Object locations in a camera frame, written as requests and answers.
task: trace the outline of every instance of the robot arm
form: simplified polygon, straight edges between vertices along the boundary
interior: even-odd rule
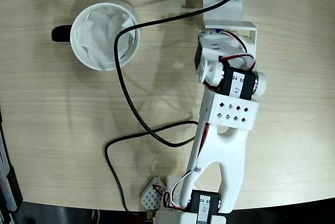
[[[220,0],[203,1],[206,7]],[[217,214],[233,210],[243,181],[246,140],[259,107],[252,95],[262,96],[266,87],[265,75],[255,63],[257,29],[241,19],[242,0],[204,13],[206,29],[199,32],[195,57],[199,82],[205,85],[199,123],[187,172],[170,192],[177,210],[159,210],[158,224],[225,223]],[[242,36],[240,30],[249,35]],[[219,126],[229,129],[218,133]],[[221,170],[219,192],[194,190],[197,179],[215,162]],[[172,199],[181,181],[178,206]]]

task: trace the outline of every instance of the white mug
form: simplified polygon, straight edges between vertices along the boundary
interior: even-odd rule
[[[103,63],[97,63],[93,61],[92,59],[90,59],[87,55],[87,51],[84,49],[84,47],[79,45],[77,41],[77,28],[78,26],[80,26],[80,24],[83,22],[83,20],[88,14],[90,14],[92,11],[94,11],[97,8],[106,7],[106,6],[112,6],[112,7],[121,9],[123,12],[125,12],[127,15],[130,16],[134,25],[140,22],[139,15],[137,14],[137,12],[132,6],[124,2],[112,1],[112,2],[105,2],[105,3],[97,3],[97,4],[94,4],[92,6],[85,8],[83,11],[81,11],[77,15],[72,25],[62,25],[62,26],[55,27],[51,33],[51,38],[54,42],[70,42],[73,53],[79,59],[79,61],[81,61],[87,67],[93,70],[98,70],[98,71],[115,70],[116,69],[115,62],[103,64]],[[139,29],[136,29],[134,43],[132,47],[128,49],[128,51],[120,58],[119,60],[120,66],[127,64],[134,57],[134,55],[136,54],[140,46],[140,39],[141,39],[141,32]]]

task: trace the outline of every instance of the power cord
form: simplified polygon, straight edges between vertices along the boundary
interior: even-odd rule
[[[198,125],[198,122],[197,121],[192,121],[192,120],[177,122],[177,123],[173,123],[173,124],[170,124],[170,125],[167,125],[167,126],[164,126],[164,127],[160,127],[156,130],[153,130],[153,132],[159,132],[159,131],[167,130],[167,129],[170,129],[170,128],[173,128],[173,127],[176,127],[176,126],[190,125],[190,124]],[[128,140],[128,139],[143,137],[143,136],[146,136],[146,135],[149,135],[149,133],[148,132],[142,132],[142,133],[136,133],[136,134],[120,137],[120,138],[117,138],[115,140],[110,141],[105,146],[105,158],[106,158],[107,164],[108,164],[108,166],[111,170],[111,173],[113,173],[113,176],[114,176],[115,181],[117,183],[117,186],[119,188],[123,207],[124,207],[125,211],[130,215],[141,215],[143,213],[129,211],[129,209],[127,207],[127,204],[126,204],[125,193],[124,193],[124,190],[122,188],[121,182],[120,182],[120,180],[119,180],[119,178],[118,178],[118,176],[117,176],[117,174],[116,174],[116,172],[115,172],[115,170],[114,170],[114,168],[111,164],[111,161],[109,159],[108,149],[112,144],[115,144],[115,143],[118,143],[118,142],[121,142],[121,141],[124,141],[124,140]],[[183,145],[191,143],[193,140],[194,140],[194,137],[192,137],[192,138],[190,138],[190,139],[188,139],[184,142],[178,143],[178,145],[182,147]]]
[[[115,38],[115,41],[114,41],[114,59],[115,59],[116,71],[117,71],[117,75],[118,75],[118,78],[119,78],[119,82],[120,82],[122,91],[124,93],[125,99],[126,99],[128,105],[129,105],[132,113],[134,114],[134,116],[136,117],[136,119],[139,121],[139,123],[143,126],[143,128],[146,130],[146,132],[137,133],[137,134],[134,134],[134,135],[129,135],[129,136],[125,136],[125,137],[121,137],[121,138],[115,139],[115,140],[109,142],[105,146],[105,158],[106,158],[106,161],[107,161],[108,166],[109,166],[109,168],[110,168],[110,170],[111,170],[111,172],[112,172],[112,174],[113,174],[113,176],[114,176],[114,178],[116,180],[116,183],[117,183],[119,191],[120,191],[120,195],[121,195],[121,200],[122,200],[123,207],[125,208],[125,211],[128,214],[138,215],[138,214],[142,214],[142,213],[132,212],[132,211],[129,211],[129,209],[127,208],[127,204],[126,204],[126,200],[125,200],[125,194],[124,194],[121,182],[120,182],[119,178],[117,177],[117,174],[116,174],[116,172],[115,172],[115,170],[114,170],[114,168],[113,168],[113,166],[112,166],[112,164],[110,162],[109,156],[108,156],[108,148],[112,144],[115,144],[117,142],[120,142],[120,141],[123,141],[123,140],[128,140],[128,139],[133,139],[133,138],[137,138],[137,137],[146,136],[148,134],[152,135],[155,139],[157,139],[159,142],[161,142],[162,144],[164,144],[164,145],[166,145],[168,147],[172,147],[172,148],[182,147],[182,146],[184,146],[184,145],[192,142],[193,139],[194,139],[194,137],[191,138],[191,139],[189,139],[189,140],[186,140],[184,142],[171,143],[171,142],[166,141],[165,139],[163,139],[159,135],[157,135],[156,132],[159,132],[159,131],[162,131],[162,130],[165,130],[165,129],[169,129],[169,128],[172,128],[172,127],[180,126],[180,125],[186,125],[186,124],[195,124],[195,125],[197,125],[197,122],[196,121],[183,121],[183,122],[174,123],[174,124],[171,124],[171,125],[168,125],[168,126],[165,126],[165,127],[161,127],[161,128],[156,129],[156,130],[152,130],[146,124],[146,122],[144,122],[144,120],[142,119],[142,117],[137,112],[137,110],[135,108],[135,105],[133,104],[133,102],[132,102],[132,100],[130,98],[130,95],[128,93],[128,90],[127,90],[127,87],[126,87],[126,84],[125,84],[125,81],[124,81],[124,78],[123,78],[123,75],[122,75],[121,66],[120,66],[120,62],[119,62],[119,55],[118,55],[118,42],[119,42],[119,39],[120,39],[120,37],[122,35],[124,35],[125,33],[130,32],[132,30],[140,29],[140,28],[148,27],[148,26],[152,26],[152,25],[169,23],[169,22],[172,22],[172,21],[177,21],[177,20],[180,20],[180,19],[184,19],[184,18],[189,18],[189,17],[193,17],[193,16],[196,16],[196,15],[200,15],[200,14],[203,14],[205,12],[208,12],[208,11],[214,10],[216,8],[219,8],[222,5],[228,3],[229,1],[231,1],[231,0],[222,0],[221,2],[219,2],[219,3],[215,4],[215,5],[212,5],[212,6],[209,6],[207,8],[203,8],[203,9],[200,9],[200,10],[197,10],[197,11],[194,11],[194,12],[190,12],[190,13],[187,13],[187,14],[182,14],[182,15],[178,15],[178,16],[174,16],[174,17],[170,17],[170,18],[165,18],[165,19],[160,19],[160,20],[156,20],[156,21],[150,21],[150,22],[147,22],[147,23],[137,24],[137,25],[134,25],[134,26],[131,26],[129,28],[126,28],[126,29],[122,30],[116,36],[116,38]]]
[[[165,19],[161,19],[161,20],[156,20],[156,21],[149,21],[147,23],[142,23],[142,24],[137,24],[134,26],[131,26],[129,28],[126,28],[124,30],[122,30],[116,37],[115,37],[115,41],[114,41],[114,59],[115,59],[115,67],[116,67],[116,71],[117,71],[117,75],[119,77],[119,82],[122,88],[122,91],[124,93],[125,99],[132,111],[132,113],[134,114],[134,116],[136,117],[136,119],[139,121],[139,123],[143,126],[143,128],[150,134],[152,135],[155,139],[157,139],[159,142],[161,142],[164,145],[167,145],[168,147],[173,147],[173,148],[177,148],[180,147],[180,143],[170,143],[168,141],[166,141],[165,139],[161,138],[159,135],[157,135],[155,132],[153,132],[150,127],[147,125],[146,122],[144,122],[144,120],[142,119],[142,117],[139,115],[139,113],[137,112],[135,105],[133,104],[130,95],[128,93],[126,84],[125,84],[125,80],[124,77],[122,75],[122,71],[121,71],[121,66],[120,66],[120,62],[119,62],[119,54],[118,54],[118,43],[119,43],[119,39],[122,35],[124,35],[125,33],[128,33],[134,29],[139,29],[139,28],[143,28],[143,27],[148,27],[148,26],[152,26],[152,25],[157,25],[157,24],[164,24],[164,23],[169,23],[172,21],[177,21],[180,19],[184,19],[184,18],[189,18],[192,16],[196,16],[196,15],[200,15],[203,14],[205,12],[211,11],[213,9],[216,9],[218,7],[221,7],[222,5],[226,4],[227,2],[229,2],[230,0],[223,0],[213,6],[207,7],[207,8],[203,8],[194,12],[190,12],[187,14],[182,14],[179,16],[174,16],[174,17],[170,17],[170,18],[165,18]]]

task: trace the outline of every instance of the light wood grain surface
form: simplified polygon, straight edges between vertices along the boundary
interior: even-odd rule
[[[122,209],[104,144],[142,131],[115,72],[83,66],[51,29],[71,24],[86,6],[108,0],[0,0],[0,106],[11,161],[25,201]],[[142,21],[202,7],[202,0],[123,0]],[[247,145],[236,208],[335,197],[335,2],[243,0],[244,20],[259,29],[257,61],[265,96]],[[193,57],[202,18],[146,28],[124,67],[141,115],[152,127],[197,119],[203,88]],[[194,126],[168,130],[182,141]],[[110,150],[131,210],[154,176],[184,173],[191,145],[169,149],[150,137]],[[216,190],[218,166],[198,182]]]

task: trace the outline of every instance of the tissue paper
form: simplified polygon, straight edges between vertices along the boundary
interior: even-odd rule
[[[131,17],[117,7],[101,7],[83,20],[77,28],[78,43],[85,48],[87,56],[94,62],[114,62],[114,40],[125,28],[133,26]],[[135,31],[122,35],[118,44],[119,59],[132,47]]]

